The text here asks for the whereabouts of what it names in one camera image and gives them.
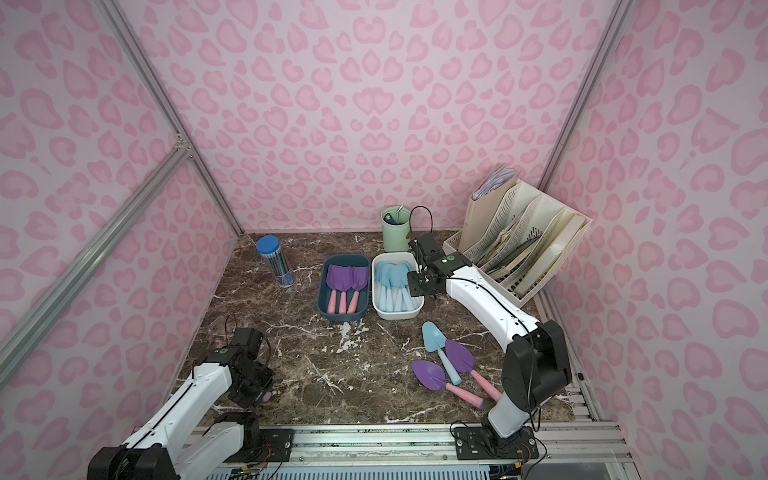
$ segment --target black cable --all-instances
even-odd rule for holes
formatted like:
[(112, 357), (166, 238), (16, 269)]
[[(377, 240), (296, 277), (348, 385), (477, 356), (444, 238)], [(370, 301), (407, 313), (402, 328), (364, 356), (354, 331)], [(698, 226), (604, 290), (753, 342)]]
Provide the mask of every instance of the black cable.
[(266, 351), (266, 363), (264, 366), (270, 365), (270, 360), (272, 359), (272, 344), (270, 343), (270, 338), (268, 336), (264, 336), (264, 339), (266, 340), (266, 347), (268, 350)]
[[(432, 217), (431, 210), (425, 207), (424, 205), (416, 205), (411, 209), (411, 217), (413, 217), (413, 212), (415, 212), (417, 208), (423, 208), (424, 210), (427, 210), (427, 213), (429, 214), (429, 232), (432, 233), (432, 231), (435, 229), (435, 219)], [(411, 238), (413, 238), (413, 222), (410, 220), (409, 220), (409, 226), (411, 229)]]
[(235, 315), (234, 313), (230, 313), (229, 315), (227, 315), (227, 318), (224, 319), (224, 338), (227, 340), (227, 345), (229, 345), (231, 341), (231, 338), (227, 333), (227, 323), (230, 321), (230, 317), (235, 318), (235, 328), (238, 327), (237, 315)]
[(457, 423), (461, 423), (462, 425), (464, 425), (464, 427), (466, 427), (466, 428), (469, 428), (469, 425), (467, 425), (466, 423), (464, 423), (462, 420), (456, 420), (456, 421), (454, 421), (454, 422), (453, 422), (453, 423), (452, 423), (452, 424), (451, 424), (451, 425), (448, 427), (448, 432), (451, 434), (451, 437), (453, 437), (453, 439), (454, 439), (454, 440), (460, 440), (460, 438), (459, 438), (459, 437), (458, 437), (458, 436), (457, 436), (457, 435), (456, 435), (456, 434), (453, 432), (453, 426), (454, 426), (454, 425), (456, 425)]
[(120, 474), (125, 470), (125, 467), (123, 466), (123, 461), (128, 456), (128, 452), (131, 451), (131, 450), (136, 449), (136, 445), (142, 443), (144, 441), (144, 439), (147, 438), (157, 428), (158, 425), (160, 425), (160, 422), (163, 421), (163, 419), (168, 415), (168, 413), (170, 413), (170, 411), (174, 409), (174, 407), (181, 401), (181, 399), (184, 398), (184, 396), (187, 394), (187, 392), (190, 391), (190, 389), (192, 388), (193, 384), (194, 384), (194, 365), (192, 365), (192, 383), (189, 384), (187, 389), (184, 390), (181, 393), (181, 395), (179, 396), (179, 398), (176, 399), (176, 402), (174, 402), (174, 404), (172, 406), (170, 406), (170, 408), (168, 410), (165, 411), (165, 413), (155, 422), (155, 424), (149, 430), (147, 430), (147, 433), (145, 433), (144, 436), (142, 436), (138, 440), (138, 442), (134, 443), (133, 446), (128, 447), (127, 449), (125, 449), (125, 451), (123, 452), (123, 457), (120, 459), (120, 461), (118, 463), (119, 466), (115, 470), (114, 477), (113, 477), (114, 480), (118, 480), (120, 478)]
[[(505, 304), (504, 304), (504, 303), (503, 303), (501, 300), (499, 300), (498, 298), (496, 298), (496, 295), (494, 295), (494, 294), (491, 292), (491, 290), (489, 290), (489, 289), (485, 288), (485, 285), (483, 285), (483, 284), (481, 284), (481, 283), (478, 283), (478, 282), (475, 282), (474, 280), (470, 280), (469, 278), (459, 278), (459, 277), (456, 277), (456, 276), (441, 276), (440, 278), (443, 278), (443, 279), (445, 279), (445, 280), (461, 280), (461, 281), (465, 281), (465, 282), (474, 283), (476, 286), (479, 286), (480, 288), (482, 288), (483, 290), (485, 290), (485, 292), (486, 292), (488, 295), (490, 295), (490, 296), (491, 296), (491, 297), (492, 297), (494, 300), (496, 300), (496, 303), (498, 303), (498, 304), (499, 304), (499, 306), (500, 306), (502, 309), (506, 310), (506, 312), (507, 312), (507, 313), (509, 313), (509, 315), (510, 315), (510, 316), (511, 316), (513, 319), (516, 319), (516, 320), (517, 320), (517, 322), (515, 322), (515, 323), (516, 323), (517, 325), (521, 325), (521, 326), (522, 326), (522, 327), (525, 329), (525, 333), (526, 333), (526, 335), (527, 335), (527, 337), (528, 337), (528, 341), (529, 341), (529, 342), (530, 342), (530, 344), (531, 344), (531, 375), (528, 377), (528, 393), (527, 393), (527, 394), (526, 394), (526, 396), (525, 396), (525, 402), (528, 404), (528, 411), (527, 411), (527, 413), (528, 413), (528, 419), (531, 421), (531, 430), (532, 430), (533, 432), (538, 432), (538, 430), (541, 428), (541, 408), (539, 408), (539, 417), (538, 417), (538, 421), (539, 421), (539, 424), (538, 424), (538, 428), (535, 428), (535, 427), (534, 427), (534, 422), (533, 422), (533, 409), (531, 408), (531, 385), (533, 384), (533, 365), (534, 365), (534, 360), (535, 360), (535, 359), (534, 359), (534, 355), (535, 355), (535, 352), (534, 352), (534, 347), (533, 347), (533, 335), (531, 334), (531, 330), (529, 330), (529, 329), (528, 329), (528, 327), (527, 327), (527, 326), (525, 326), (525, 323), (522, 321), (522, 319), (520, 319), (518, 316), (516, 316), (516, 315), (515, 315), (515, 314), (514, 314), (514, 313), (513, 313), (513, 312), (512, 312), (510, 309), (508, 309), (508, 308), (507, 308), (507, 306), (506, 306), (506, 305), (505, 305)], [(541, 446), (543, 446), (543, 447), (544, 447), (544, 451), (545, 451), (545, 454), (544, 454), (542, 457), (540, 457), (540, 458), (539, 458), (539, 460), (537, 460), (537, 462), (536, 462), (535, 464), (533, 464), (533, 465), (531, 466), (531, 468), (528, 470), (529, 472), (530, 472), (530, 471), (531, 471), (531, 469), (533, 469), (533, 468), (534, 468), (536, 465), (538, 465), (538, 463), (539, 463), (541, 460), (543, 460), (543, 459), (544, 459), (544, 457), (547, 455), (547, 453), (546, 453), (546, 452), (547, 452), (547, 446), (546, 446), (546, 445), (544, 445), (544, 443), (543, 443), (543, 442), (542, 442), (540, 439), (537, 439), (537, 438), (536, 438), (536, 435), (533, 435), (533, 433), (531, 434), (531, 437), (534, 439), (534, 441), (541, 443)], [(488, 454), (489, 454), (489, 455), (491, 455), (491, 456), (498, 456), (498, 455), (493, 455), (493, 454), (492, 454), (492, 453), (490, 453), (490, 452), (488, 452)]]
[(547, 455), (549, 455), (549, 451), (547, 450), (547, 446), (546, 446), (546, 445), (544, 445), (544, 442), (542, 442), (541, 440), (537, 439), (535, 436), (533, 437), (533, 439), (534, 439), (536, 442), (539, 442), (539, 443), (541, 443), (541, 446), (542, 446), (542, 447), (544, 447), (544, 454), (543, 454), (541, 457), (539, 457), (539, 458), (538, 458), (538, 460), (536, 461), (536, 463), (535, 463), (535, 464), (531, 465), (531, 467), (528, 469), (528, 471), (525, 473), (525, 475), (523, 475), (523, 480), (525, 480), (526, 478), (528, 478), (528, 476), (531, 474), (531, 470), (533, 470), (533, 468), (534, 468), (536, 465), (538, 465), (539, 463), (541, 463), (541, 460), (544, 460), (545, 458), (547, 458)]
[(280, 470), (280, 467), (282, 467), (282, 466), (283, 466), (283, 461), (282, 461), (282, 460), (280, 460), (280, 464), (277, 466), (277, 468), (275, 469), (275, 471), (274, 471), (274, 472), (272, 472), (272, 475), (270, 475), (270, 477), (269, 477), (267, 480), (272, 480), (272, 477), (274, 477), (275, 475), (277, 475), (277, 472)]

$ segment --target brown marble surface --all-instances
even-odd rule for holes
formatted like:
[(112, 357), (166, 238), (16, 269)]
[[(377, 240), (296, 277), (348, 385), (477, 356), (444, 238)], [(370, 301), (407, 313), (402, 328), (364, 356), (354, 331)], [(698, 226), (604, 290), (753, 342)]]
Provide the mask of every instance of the brown marble surface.
[[(439, 242), (453, 232), (435, 232)], [(485, 327), (459, 302), (441, 296), (427, 298), (411, 320), (383, 320), (373, 306), (357, 323), (331, 323), (316, 311), (315, 300), (323, 262), (338, 253), (361, 253), (373, 259), (383, 253), (381, 233), (278, 234), (296, 284), (277, 286), (256, 250), (256, 235), (241, 237), (227, 265), (216, 295), (197, 332), (177, 384), (189, 375), (193, 359), (226, 344), (224, 320), (230, 314), (239, 326), (266, 333), (273, 347), (270, 367), (276, 372), (272, 398), (258, 406), (260, 423), (350, 424), (454, 420), (475, 422), (492, 401), (469, 376), (464, 389), (486, 399), (475, 409), (450, 392), (422, 386), (410, 362), (436, 353), (424, 350), (421, 325), (433, 321), (451, 339), (464, 343), (475, 356), (475, 369), (501, 389), (503, 354)], [(536, 316), (533, 302), (523, 310)], [(234, 316), (227, 328), (231, 334)], [(262, 361), (266, 360), (266, 344)], [(210, 424), (222, 412), (238, 411), (222, 396), (206, 414)], [(542, 418), (570, 421), (564, 402), (545, 404)]]

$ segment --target aluminum frame bar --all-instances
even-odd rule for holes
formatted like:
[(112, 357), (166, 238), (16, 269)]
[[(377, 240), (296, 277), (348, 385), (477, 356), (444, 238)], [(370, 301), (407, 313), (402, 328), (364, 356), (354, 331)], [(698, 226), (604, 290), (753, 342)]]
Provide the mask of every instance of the aluminum frame bar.
[[(261, 426), (261, 429), (268, 428), (268, 425)], [(458, 460), (449, 424), (275, 425), (275, 428), (295, 431), (291, 461), (285, 466), (510, 463), (503, 459)], [(187, 443), (197, 441), (204, 431), (205, 427), (195, 429)], [(547, 444), (546, 462), (632, 462), (629, 447), (615, 422), (542, 422), (536, 437)]]
[(85, 288), (96, 270), (144, 214), (176, 170), (190, 158), (186, 142), (180, 141), (146, 181), (133, 192), (123, 206), (91, 242), (72, 260), (45, 297), (18, 322), (11, 339), (0, 349), (0, 390), (10, 381), (59, 316)]
[(557, 171), (567, 151), (568, 142), (573, 137), (581, 117), (584, 116), (592, 94), (600, 84), (603, 73), (607, 70), (608, 61), (613, 56), (624, 29), (633, 18), (637, 3), (637, 0), (616, 1), (614, 9), (608, 17), (605, 30), (603, 30), (603, 35), (598, 42), (598, 47), (594, 50), (594, 55), (592, 55), (592, 59), (587, 67), (584, 80), (576, 92), (573, 104), (571, 104), (571, 110), (568, 112), (568, 116), (565, 118), (565, 122), (558, 134), (558, 139), (554, 143), (555, 146), (552, 149), (549, 160), (547, 160), (544, 173), (536, 185), (536, 188), (542, 192), (546, 192), (549, 188), (554, 173)]
[(203, 184), (210, 192), (210, 195), (214, 198), (214, 202), (218, 205), (221, 213), (227, 219), (227, 223), (232, 227), (235, 234), (241, 235), (243, 233), (243, 227), (240, 225), (240, 221), (237, 219), (229, 202), (227, 202), (219, 185), (214, 180), (210, 170), (208, 170), (208, 166), (205, 164), (202, 154), (197, 149), (190, 132), (184, 126), (181, 116), (171, 101), (170, 95), (165, 90), (165, 87), (160, 80), (160, 76), (150, 63), (144, 48), (141, 46), (141, 43), (136, 36), (136, 32), (128, 21), (125, 12), (120, 7), (118, 0), (94, 0), (94, 3), (109, 24), (110, 29), (113, 31), (115, 38), (123, 48), (128, 60), (134, 66), (134, 69), (144, 83), (144, 86), (147, 88), (149, 95), (153, 98), (155, 104), (157, 104), (157, 108), (163, 116), (163, 119), (168, 123), (168, 126), (176, 134), (176, 137), (179, 140), (185, 141), (190, 145), (195, 169), (203, 180)]

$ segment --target blue lid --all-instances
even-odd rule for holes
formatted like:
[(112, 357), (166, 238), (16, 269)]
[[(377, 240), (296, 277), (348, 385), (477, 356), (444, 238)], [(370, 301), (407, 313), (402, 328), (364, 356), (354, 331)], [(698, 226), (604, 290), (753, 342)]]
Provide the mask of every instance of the blue lid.
[(280, 248), (280, 241), (274, 235), (266, 235), (256, 242), (256, 249), (262, 255), (270, 255)]

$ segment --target white robotic arm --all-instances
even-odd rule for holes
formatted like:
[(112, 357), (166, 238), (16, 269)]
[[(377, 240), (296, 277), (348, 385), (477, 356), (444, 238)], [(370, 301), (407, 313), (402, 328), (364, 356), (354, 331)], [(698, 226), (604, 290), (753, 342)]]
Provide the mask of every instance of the white robotic arm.
[(229, 345), (196, 361), (184, 384), (119, 447), (104, 447), (88, 464), (88, 480), (158, 478), (204, 480), (243, 448), (261, 450), (256, 415), (219, 418), (203, 438), (182, 450), (211, 405), (224, 393), (247, 409), (273, 384), (273, 371), (257, 361), (261, 333), (235, 329)]
[(431, 234), (415, 238), (410, 247), (419, 264), (417, 272), (409, 273), (411, 294), (447, 293), (472, 312), (505, 352), (505, 394), (484, 424), (496, 439), (512, 437), (537, 406), (571, 382), (562, 329), (513, 305), (469, 259), (459, 252), (445, 255)]

